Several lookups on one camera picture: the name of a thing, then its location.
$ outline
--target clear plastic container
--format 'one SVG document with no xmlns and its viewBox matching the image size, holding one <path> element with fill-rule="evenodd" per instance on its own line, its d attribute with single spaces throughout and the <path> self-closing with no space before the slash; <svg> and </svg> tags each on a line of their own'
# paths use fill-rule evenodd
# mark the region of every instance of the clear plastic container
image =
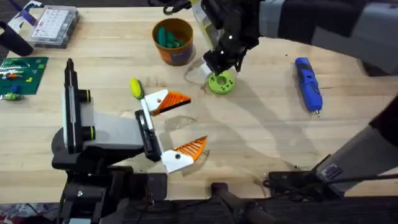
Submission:
<svg viewBox="0 0 398 224">
<path fill-rule="evenodd" d="M 29 42 L 35 47 L 65 49 L 78 20 L 76 7 L 45 6 Z"/>
</svg>

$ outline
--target black cable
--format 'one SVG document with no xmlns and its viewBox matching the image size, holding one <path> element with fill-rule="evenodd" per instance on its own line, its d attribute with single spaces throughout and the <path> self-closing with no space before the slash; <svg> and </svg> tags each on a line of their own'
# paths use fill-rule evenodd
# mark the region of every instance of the black cable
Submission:
<svg viewBox="0 0 398 224">
<path fill-rule="evenodd" d="M 141 218 L 143 218 L 144 214 L 147 212 L 149 204 L 150 204 L 150 202 L 147 203 L 147 205 L 145 206 L 144 210 L 139 215 L 139 218 L 138 218 L 136 224 L 139 224 L 139 222 L 141 221 Z"/>
<path fill-rule="evenodd" d="M 65 186 L 63 187 L 63 189 L 65 189 L 67 187 L 67 184 L 68 184 L 68 179 L 67 179 L 67 182 L 65 183 Z M 62 191 L 61 198 L 60 198 L 60 205 L 59 205 L 58 214 L 57 214 L 57 218 L 56 218 L 57 224 L 60 223 L 60 216 L 61 216 L 61 211 L 62 211 L 64 201 L 65 201 L 65 193 L 63 193 L 63 191 Z"/>
<path fill-rule="evenodd" d="M 348 177 L 348 178 L 342 178 L 342 179 L 336 179 L 336 180 L 329 180 L 326 182 L 322 183 L 314 183 L 310 184 L 308 186 L 302 187 L 300 189 L 295 189 L 291 190 L 288 192 L 284 192 L 279 195 L 275 195 L 272 197 L 265 198 L 264 200 L 273 200 L 277 198 L 281 198 L 283 196 L 288 196 L 292 194 L 296 194 L 299 192 L 302 192 L 304 190 L 308 190 L 314 187 L 321 187 L 321 186 L 327 186 L 330 184 L 340 184 L 340 183 L 347 183 L 347 182 L 360 182 L 360 181 L 365 181 L 365 180 L 389 180 L 389 179 L 398 179 L 398 174 L 388 174 L 388 175 L 367 175 L 367 176 L 362 176 L 362 177 Z"/>
<path fill-rule="evenodd" d="M 190 207 L 194 207 L 194 206 L 197 206 L 197 205 L 201 205 L 203 203 L 210 202 L 211 200 L 212 200 L 212 198 L 209 198 L 209 199 L 206 199 L 206 200 L 201 200 L 199 202 L 195 202 L 195 203 L 192 203 L 192 204 L 189 204 L 189 205 L 182 206 L 182 207 L 177 208 L 177 209 L 164 209 L 164 210 L 158 210 L 158 211 L 148 211 L 148 210 L 145 211 L 145 210 L 141 210 L 139 208 L 136 208 L 134 206 L 132 206 L 132 208 L 134 210 L 138 211 L 138 212 L 146 212 L 146 213 L 150 213 L 150 214 L 172 213 L 172 212 L 175 212 L 176 210 L 182 211 L 182 210 L 185 210 L 185 209 L 190 208 Z"/>
<path fill-rule="evenodd" d="M 194 209 L 194 211 L 191 213 L 191 215 L 190 215 L 184 222 L 182 222 L 182 223 L 183 223 L 183 224 L 186 224 L 186 223 L 194 223 L 194 222 L 195 222 L 195 215 L 198 213 L 199 209 L 200 209 L 200 204 L 197 205 L 197 206 L 195 207 L 195 209 Z"/>
<path fill-rule="evenodd" d="M 59 209 L 59 207 L 58 208 L 53 208 L 53 209 L 51 209 L 51 210 L 48 210 L 48 211 L 46 211 L 45 213 L 42 213 L 41 215 L 43 216 L 43 215 L 46 215 L 46 214 L 48 214 L 48 213 L 50 213 L 50 212 L 54 212 L 55 210 L 58 210 Z"/>
<path fill-rule="evenodd" d="M 33 212 L 36 213 L 36 215 L 41 215 L 30 203 L 25 203 L 28 207 L 30 207 L 30 209 L 33 210 Z"/>
</svg>

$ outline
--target cable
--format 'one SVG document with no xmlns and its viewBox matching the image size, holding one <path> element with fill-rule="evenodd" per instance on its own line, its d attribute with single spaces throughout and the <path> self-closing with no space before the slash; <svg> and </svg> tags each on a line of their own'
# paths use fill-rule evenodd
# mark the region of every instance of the cable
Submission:
<svg viewBox="0 0 398 224">
<path fill-rule="evenodd" d="M 308 190 L 314 187 L 321 187 L 321 186 L 327 186 L 330 184 L 340 184 L 340 183 L 347 183 L 347 182 L 360 182 L 360 181 L 365 181 L 365 180 L 388 180 L 388 179 L 398 179 L 398 174 L 388 174 L 388 175 L 367 175 L 367 176 L 362 176 L 362 177 L 348 177 L 348 178 L 342 178 L 342 179 L 336 179 L 336 180 L 329 180 L 326 182 L 322 183 L 314 183 L 310 184 L 308 186 L 302 187 L 300 189 L 295 189 L 292 191 L 284 192 L 279 195 L 275 195 L 272 197 L 265 198 L 264 200 L 274 200 L 277 198 L 281 198 L 283 196 L 288 196 L 292 195 L 295 193 L 302 192 L 304 190 Z"/>
<path fill-rule="evenodd" d="M 68 179 L 67 179 L 67 182 L 65 183 L 65 186 L 63 187 L 63 189 L 65 189 L 67 187 L 67 184 L 68 184 Z M 60 198 L 59 210 L 58 210 L 58 214 L 57 214 L 57 218 L 56 218 L 57 224 L 60 223 L 60 216 L 61 216 L 61 211 L 62 211 L 64 201 L 65 201 L 65 194 L 62 191 L 61 198 Z"/>
<path fill-rule="evenodd" d="M 136 224 L 139 224 L 139 222 L 141 221 L 141 218 L 143 218 L 144 214 L 147 212 L 149 204 L 150 204 L 150 202 L 147 203 L 147 205 L 145 206 L 144 210 L 139 215 L 139 218 L 138 218 Z"/>
<path fill-rule="evenodd" d="M 30 203 L 25 203 L 28 207 L 30 207 L 30 209 L 33 210 L 33 212 L 36 213 L 36 215 L 41 215 Z"/>
<path fill-rule="evenodd" d="M 148 210 L 147 210 L 147 211 L 145 211 L 145 209 L 144 209 L 144 210 L 141 210 L 141 209 L 136 208 L 136 207 L 134 207 L 134 206 L 132 206 L 132 208 L 133 208 L 134 210 L 138 211 L 138 212 L 146 212 L 146 213 L 150 213 L 150 214 L 171 213 L 171 212 L 175 212 L 176 210 L 182 211 L 182 210 L 185 210 L 185 209 L 190 208 L 190 207 L 194 207 L 194 206 L 197 206 L 197 205 L 201 205 L 201 204 L 203 204 L 203 203 L 210 202 L 211 200 L 212 200 L 212 198 L 209 198 L 209 199 L 206 199 L 206 200 L 201 200 L 201 201 L 199 201 L 199 202 L 195 202 L 195 203 L 192 203 L 192 204 L 189 204 L 189 205 L 182 206 L 181 208 L 178 208 L 178 209 L 165 209 L 165 210 L 158 210 L 158 211 L 148 211 Z"/>
<path fill-rule="evenodd" d="M 48 210 L 48 211 L 46 211 L 45 213 L 42 213 L 41 215 L 43 216 L 43 215 L 46 215 L 46 214 L 48 214 L 48 213 L 50 213 L 50 212 L 54 212 L 55 210 L 58 210 L 59 209 L 59 207 L 58 208 L 53 208 L 53 209 L 51 209 L 51 210 Z"/>
</svg>

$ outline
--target wooden tabletop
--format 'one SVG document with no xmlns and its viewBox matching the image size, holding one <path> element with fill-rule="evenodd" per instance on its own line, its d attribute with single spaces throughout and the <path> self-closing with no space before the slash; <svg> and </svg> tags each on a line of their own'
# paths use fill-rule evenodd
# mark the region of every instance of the wooden tabletop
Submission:
<svg viewBox="0 0 398 224">
<path fill-rule="evenodd" d="M 194 30 L 191 64 L 165 64 L 151 37 L 161 8 L 80 8 L 81 20 L 65 50 L 36 49 L 50 57 L 36 95 L 17 103 L 0 102 L 0 203 L 57 202 L 65 172 L 51 166 L 50 143 L 62 125 L 61 94 L 67 58 L 75 62 L 80 88 L 90 89 L 96 110 L 134 117 L 141 104 L 129 79 L 147 93 L 163 88 L 192 102 L 154 118 L 165 148 L 208 135 L 196 164 L 169 175 L 169 199 L 206 198 L 212 182 L 226 182 L 240 197 L 268 197 L 260 187 L 275 170 L 309 170 L 367 125 L 395 96 L 397 77 L 367 77 L 356 59 L 286 40 L 261 38 L 244 59 L 236 88 L 212 94 L 198 78 L 207 51 L 191 11 L 173 17 Z M 28 25 L 21 30 L 29 35 Z M 320 118 L 303 107 L 293 62 L 308 57 L 323 95 Z M 121 162 L 137 171 L 164 172 L 143 155 Z M 397 195 L 394 181 L 364 182 L 348 195 Z"/>
</svg>

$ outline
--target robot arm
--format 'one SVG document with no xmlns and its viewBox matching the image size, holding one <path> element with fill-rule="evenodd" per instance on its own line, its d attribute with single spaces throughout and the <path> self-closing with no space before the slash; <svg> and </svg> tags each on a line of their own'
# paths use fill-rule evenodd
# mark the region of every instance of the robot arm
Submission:
<svg viewBox="0 0 398 224">
<path fill-rule="evenodd" d="M 258 37 L 314 45 L 398 74 L 398 2 L 202 0 L 201 6 L 216 29 L 224 30 L 203 56 L 216 74 L 232 66 L 240 71 Z"/>
</svg>

